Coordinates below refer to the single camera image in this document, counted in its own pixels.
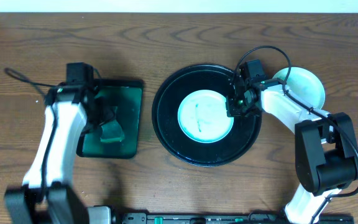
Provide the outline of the green sponge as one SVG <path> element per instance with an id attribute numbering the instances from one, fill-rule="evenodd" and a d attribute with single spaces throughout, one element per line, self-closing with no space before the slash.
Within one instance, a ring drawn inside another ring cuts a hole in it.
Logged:
<path id="1" fill-rule="evenodd" d="M 125 138 L 122 126 L 117 121 L 117 106 L 104 109 L 102 123 L 102 134 L 100 141 L 105 144 L 121 142 Z"/>

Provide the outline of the mint plate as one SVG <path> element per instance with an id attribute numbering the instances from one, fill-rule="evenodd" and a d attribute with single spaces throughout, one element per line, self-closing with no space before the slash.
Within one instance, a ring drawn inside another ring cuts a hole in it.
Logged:
<path id="1" fill-rule="evenodd" d="M 186 96 L 178 107 L 178 124 L 191 140 L 214 143 L 231 131 L 234 118 L 227 115 L 226 98 L 213 90 L 198 90 Z"/>
<path id="2" fill-rule="evenodd" d="M 299 101 L 314 108 L 321 109 L 324 105 L 326 94 L 322 82 L 319 78 L 309 70 L 301 67 L 292 67 L 287 80 L 290 94 L 299 97 Z M 291 103 L 283 93 L 272 96 L 267 106 L 272 109 L 295 110 L 301 109 L 296 103 Z"/>

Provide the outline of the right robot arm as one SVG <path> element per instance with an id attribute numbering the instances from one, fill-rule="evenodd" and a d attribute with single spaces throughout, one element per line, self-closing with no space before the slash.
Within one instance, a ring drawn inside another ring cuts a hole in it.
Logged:
<path id="1" fill-rule="evenodd" d="M 266 112 L 295 135 L 295 169 L 299 186 L 285 206 L 290 223 L 317 223 L 333 198 L 358 194 L 358 147 L 352 120 L 331 114 L 297 95 L 284 80 L 237 79 L 227 99 L 227 114 Z"/>

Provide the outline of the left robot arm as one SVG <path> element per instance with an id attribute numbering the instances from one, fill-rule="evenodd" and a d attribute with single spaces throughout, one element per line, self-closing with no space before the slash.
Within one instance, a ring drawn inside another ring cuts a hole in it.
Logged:
<path id="1" fill-rule="evenodd" d="M 99 123 L 103 108 L 89 85 L 51 88 L 36 157 L 22 186 L 4 195 L 13 223 L 117 223 L 107 205 L 86 207 L 72 187 L 76 150 L 87 125 Z"/>

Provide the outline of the round black tray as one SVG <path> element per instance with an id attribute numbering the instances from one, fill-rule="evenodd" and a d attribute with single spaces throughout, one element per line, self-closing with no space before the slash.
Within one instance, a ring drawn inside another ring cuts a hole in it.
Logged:
<path id="1" fill-rule="evenodd" d="M 262 115 L 234 118 L 233 127 L 222 139 L 198 142 L 180 127 L 180 103 L 198 90 L 212 90 L 226 97 L 232 92 L 233 71 L 213 64 L 185 67 L 169 76 L 159 88 L 152 106 L 155 133 L 168 152 L 195 166 L 221 166 L 235 161 L 253 145 L 260 131 Z"/>

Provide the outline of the green rectangular tray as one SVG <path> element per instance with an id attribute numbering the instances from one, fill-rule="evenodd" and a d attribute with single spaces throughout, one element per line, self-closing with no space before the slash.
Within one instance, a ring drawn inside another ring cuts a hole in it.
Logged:
<path id="1" fill-rule="evenodd" d="M 100 141 L 102 128 L 80 137 L 76 154 L 80 157 L 130 159 L 137 153 L 139 123 L 144 83 L 141 80 L 96 79 L 99 92 L 117 106 L 117 121 L 125 138 L 121 142 L 105 144 Z"/>

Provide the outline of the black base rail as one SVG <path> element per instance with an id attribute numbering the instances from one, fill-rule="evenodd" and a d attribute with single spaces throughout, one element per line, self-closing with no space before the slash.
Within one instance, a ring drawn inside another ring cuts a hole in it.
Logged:
<path id="1" fill-rule="evenodd" d="M 179 214 L 146 214 L 118 213 L 108 206 L 88 208 L 90 223 L 111 224 L 276 224 L 288 223 L 282 215 L 270 212 L 251 212 L 248 215 L 179 215 Z"/>

